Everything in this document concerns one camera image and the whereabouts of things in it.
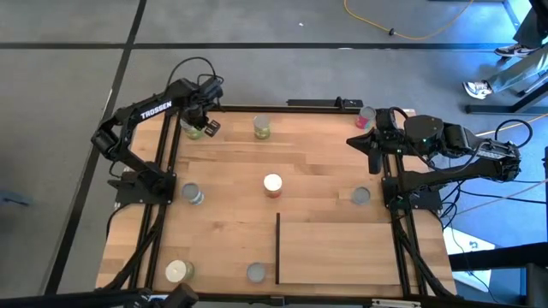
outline wooden board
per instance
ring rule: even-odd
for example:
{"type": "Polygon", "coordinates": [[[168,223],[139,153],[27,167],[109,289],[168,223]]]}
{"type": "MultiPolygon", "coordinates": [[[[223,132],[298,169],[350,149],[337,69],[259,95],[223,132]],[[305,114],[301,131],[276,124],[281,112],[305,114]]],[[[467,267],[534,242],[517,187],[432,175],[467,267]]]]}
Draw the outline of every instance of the wooden board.
{"type": "Polygon", "coordinates": [[[282,219],[278,236],[279,283],[399,283],[394,243],[386,240],[392,236],[388,223],[282,219]]]}
{"type": "MultiPolygon", "coordinates": [[[[361,133],[354,126],[354,115],[270,114],[272,134],[267,140],[253,136],[255,114],[215,112],[210,116],[222,125],[214,138],[190,140],[183,135],[179,144],[177,194],[167,210],[155,291],[173,289],[175,284],[165,278],[165,267],[174,259],[184,259],[195,265],[189,284],[199,293],[401,295],[398,284],[274,282],[276,213],[281,213],[286,222],[390,221],[382,198],[382,175],[369,175],[367,157],[345,144],[347,138],[361,133]],[[281,198],[270,199],[263,194],[262,180],[272,172],[283,178],[281,198]],[[200,206],[184,202],[179,195],[182,185],[190,181],[198,183],[205,194],[200,206]],[[357,186],[371,191],[368,206],[350,202],[350,193],[357,186]],[[246,268],[253,262],[266,265],[263,283],[253,284],[246,278],[246,268]]],[[[138,126],[132,150],[139,157],[153,160],[162,120],[157,116],[138,126]]],[[[164,161],[169,149],[168,144],[164,161]]],[[[405,163],[407,170],[425,169],[418,159],[406,159],[405,163]]],[[[113,219],[98,287],[108,283],[134,251],[142,212],[142,205],[130,205],[113,219]]],[[[426,211],[416,211],[415,221],[423,258],[441,282],[455,291],[438,220],[426,211]]],[[[384,240],[391,243],[391,235],[384,240]]],[[[141,266],[141,286],[147,261],[145,257],[141,266]]],[[[411,285],[416,286],[413,267],[408,268],[411,285]]]]}

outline wooden tabletop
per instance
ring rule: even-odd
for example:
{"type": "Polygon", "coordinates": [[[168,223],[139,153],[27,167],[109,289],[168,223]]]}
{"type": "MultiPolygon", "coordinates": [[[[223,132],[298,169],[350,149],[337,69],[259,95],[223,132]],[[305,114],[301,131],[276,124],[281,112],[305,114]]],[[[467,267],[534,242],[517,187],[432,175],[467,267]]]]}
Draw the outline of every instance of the wooden tabletop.
{"type": "MultiPolygon", "coordinates": [[[[393,276],[377,284],[275,283],[277,213],[283,222],[380,224],[390,224],[390,214],[384,207],[382,175],[370,175],[367,157],[345,143],[361,134],[354,125],[355,115],[268,115],[271,137],[266,140],[253,135],[256,114],[237,112],[210,113],[222,125],[214,138],[191,140],[182,135],[175,166],[176,195],[167,210],[154,290],[167,293],[175,287],[167,281],[165,268],[181,259],[194,264],[195,274],[188,284],[198,293],[401,296],[393,276]],[[269,173],[283,179],[279,198],[264,194],[263,179],[269,173]],[[188,182],[197,183],[204,193],[201,205],[182,199],[182,185],[188,182]],[[350,201],[351,192],[359,186],[371,192],[369,204],[359,206],[350,201]],[[266,267],[266,278],[258,284],[246,276],[247,266],[255,262],[266,267]]],[[[397,120],[401,125],[402,117],[397,120]]],[[[163,117],[157,116],[138,126],[132,144],[137,156],[153,160],[162,121],[163,117]]],[[[404,165],[406,170],[426,170],[416,157],[405,157],[404,165]]],[[[130,205],[113,219],[98,287],[110,282],[133,253],[142,213],[143,205],[130,205]]],[[[415,210],[414,220],[422,257],[455,293],[438,220],[425,210],[415,210]]],[[[382,237],[393,245],[391,232],[367,236],[382,237]]],[[[412,290],[417,292],[411,259],[406,257],[412,290]]],[[[147,261],[148,256],[141,267],[140,286],[147,261]]]]}

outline yellow cable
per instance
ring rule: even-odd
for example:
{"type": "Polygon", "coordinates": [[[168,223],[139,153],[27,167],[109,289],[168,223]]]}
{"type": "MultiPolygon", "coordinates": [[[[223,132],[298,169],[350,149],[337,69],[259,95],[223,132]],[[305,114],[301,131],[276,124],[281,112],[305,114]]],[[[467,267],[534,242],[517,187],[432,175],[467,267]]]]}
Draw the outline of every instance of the yellow cable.
{"type": "MultiPolygon", "coordinates": [[[[387,33],[390,33],[390,29],[389,28],[386,28],[386,27],[383,27],[377,23],[374,23],[372,21],[369,21],[368,19],[366,18],[363,18],[363,17],[360,17],[356,14],[354,14],[349,8],[348,8],[348,0],[344,0],[343,1],[344,3],[344,9],[346,9],[347,13],[350,14],[350,16],[354,17],[355,19],[359,20],[359,21],[363,21],[363,22],[366,22],[374,27],[377,27],[381,30],[384,30],[385,32],[387,33]]],[[[464,9],[462,9],[462,11],[457,14],[455,16],[455,18],[453,18],[450,22],[448,22],[445,26],[443,27],[440,27],[438,30],[434,31],[433,33],[430,33],[428,35],[425,35],[425,36],[422,36],[422,37],[412,37],[412,36],[408,36],[408,35],[404,35],[404,34],[400,34],[400,33],[397,33],[396,31],[394,31],[394,35],[400,37],[400,38],[404,38],[404,39],[412,39],[412,40],[422,40],[422,39],[429,39],[435,35],[438,35],[440,34],[442,31],[444,31],[445,29],[447,29],[448,27],[451,27],[451,25],[453,25],[453,23],[459,18],[461,17],[462,13],[464,13],[464,11],[466,11],[470,5],[472,5],[472,3],[474,3],[474,0],[470,0],[470,2],[468,2],[467,6],[464,7],[464,9]]]]}
{"type": "MultiPolygon", "coordinates": [[[[531,119],[529,121],[526,121],[527,123],[531,123],[531,122],[534,122],[534,121],[537,121],[538,119],[542,119],[543,117],[545,116],[548,116],[548,114],[543,114],[543,115],[539,115],[537,116],[536,118],[534,119],[531,119]]],[[[513,127],[519,127],[523,125],[522,123],[519,123],[519,124],[512,124],[512,125],[508,125],[507,127],[502,127],[501,129],[499,129],[498,131],[499,132],[502,132],[503,130],[507,130],[507,129],[510,129],[510,128],[513,128],[513,127]]],[[[481,136],[485,136],[485,135],[488,135],[488,134],[491,134],[491,133],[495,133],[495,131],[489,131],[489,132],[484,132],[484,133],[477,133],[476,136],[478,137],[481,137],[481,136]]]]}

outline can lid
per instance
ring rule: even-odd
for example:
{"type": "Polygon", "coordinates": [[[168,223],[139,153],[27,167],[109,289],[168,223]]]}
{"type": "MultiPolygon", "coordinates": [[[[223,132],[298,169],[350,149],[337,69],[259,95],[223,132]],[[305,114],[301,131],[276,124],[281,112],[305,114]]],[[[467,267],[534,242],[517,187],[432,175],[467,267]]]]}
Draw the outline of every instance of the can lid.
{"type": "Polygon", "coordinates": [[[282,188],[282,178],[277,174],[265,176],[265,188],[268,191],[275,192],[282,188]]]}
{"type": "Polygon", "coordinates": [[[375,109],[373,107],[362,107],[360,109],[360,116],[365,117],[366,119],[374,119],[377,115],[377,112],[375,112],[375,109]]]}
{"type": "Polygon", "coordinates": [[[371,193],[365,187],[358,187],[352,192],[352,202],[357,205],[364,205],[369,202],[371,198],[371,193]]]}
{"type": "Polygon", "coordinates": [[[257,115],[253,118],[253,125],[256,128],[268,128],[271,120],[268,118],[268,115],[257,115]]]}
{"type": "Polygon", "coordinates": [[[255,262],[247,267],[247,278],[251,282],[262,282],[265,279],[265,274],[265,266],[261,263],[255,262]]]}
{"type": "Polygon", "coordinates": [[[165,277],[169,282],[179,282],[187,274],[187,265],[181,260],[174,260],[165,268],[165,277]]]}
{"type": "Polygon", "coordinates": [[[182,196],[185,199],[193,200],[200,193],[200,188],[195,183],[187,183],[182,187],[182,196]]]}

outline metal stand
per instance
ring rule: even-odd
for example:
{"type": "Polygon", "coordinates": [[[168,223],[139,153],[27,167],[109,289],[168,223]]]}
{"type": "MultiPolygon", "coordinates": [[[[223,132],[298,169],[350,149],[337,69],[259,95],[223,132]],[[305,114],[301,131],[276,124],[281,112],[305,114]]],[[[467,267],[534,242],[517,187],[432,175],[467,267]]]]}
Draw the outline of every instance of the metal stand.
{"type": "Polygon", "coordinates": [[[548,107],[532,107],[548,94],[548,83],[540,86],[526,95],[516,104],[511,106],[493,106],[470,104],[466,106],[466,112],[473,115],[527,115],[540,116],[548,113],[548,107]]]}

